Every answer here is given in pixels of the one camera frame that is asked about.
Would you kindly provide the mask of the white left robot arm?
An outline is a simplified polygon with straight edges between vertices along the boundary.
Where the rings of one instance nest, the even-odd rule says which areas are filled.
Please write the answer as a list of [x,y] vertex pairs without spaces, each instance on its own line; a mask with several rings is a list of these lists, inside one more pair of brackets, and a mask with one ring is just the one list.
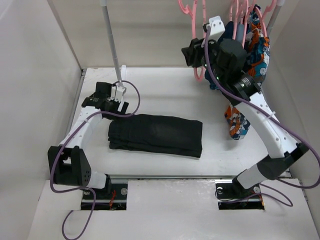
[[111,195],[110,177],[92,170],[85,148],[102,119],[115,120],[126,114],[129,106],[123,100],[126,90],[121,83],[96,83],[94,93],[82,102],[70,132],[58,146],[51,146],[47,152],[52,185],[92,188],[102,199]]

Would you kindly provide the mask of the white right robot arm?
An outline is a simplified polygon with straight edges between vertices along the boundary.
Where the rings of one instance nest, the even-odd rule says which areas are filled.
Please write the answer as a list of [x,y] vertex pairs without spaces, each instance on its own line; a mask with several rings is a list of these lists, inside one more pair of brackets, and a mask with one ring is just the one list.
[[309,148],[279,126],[261,88],[243,71],[247,52],[242,44],[234,39],[224,39],[221,43],[210,39],[204,47],[203,42],[203,39],[194,38],[189,46],[181,49],[186,65],[207,69],[222,94],[246,117],[267,149],[265,158],[232,180],[232,193],[243,197],[253,186],[278,178]]

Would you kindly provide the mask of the black trousers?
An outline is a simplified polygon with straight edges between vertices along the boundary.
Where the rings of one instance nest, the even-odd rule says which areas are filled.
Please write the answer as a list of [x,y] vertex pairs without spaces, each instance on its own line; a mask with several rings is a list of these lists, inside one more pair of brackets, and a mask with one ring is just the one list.
[[200,158],[203,123],[174,116],[138,114],[110,123],[109,148]]

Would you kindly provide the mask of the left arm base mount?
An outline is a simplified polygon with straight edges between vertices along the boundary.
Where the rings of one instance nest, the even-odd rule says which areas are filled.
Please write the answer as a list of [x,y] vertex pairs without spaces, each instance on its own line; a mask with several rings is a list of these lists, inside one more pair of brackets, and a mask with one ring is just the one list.
[[[103,189],[93,189],[96,194],[94,210],[124,211],[127,209],[128,182],[111,184],[110,193]],[[94,195],[91,191],[84,191],[80,203],[81,210],[90,210],[93,205]]]

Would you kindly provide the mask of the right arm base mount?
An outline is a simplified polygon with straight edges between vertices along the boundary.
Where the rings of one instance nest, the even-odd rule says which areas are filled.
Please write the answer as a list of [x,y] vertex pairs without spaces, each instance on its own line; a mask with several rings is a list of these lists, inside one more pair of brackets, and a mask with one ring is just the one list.
[[215,184],[215,197],[219,210],[264,210],[259,184],[249,189],[238,190],[231,182]]

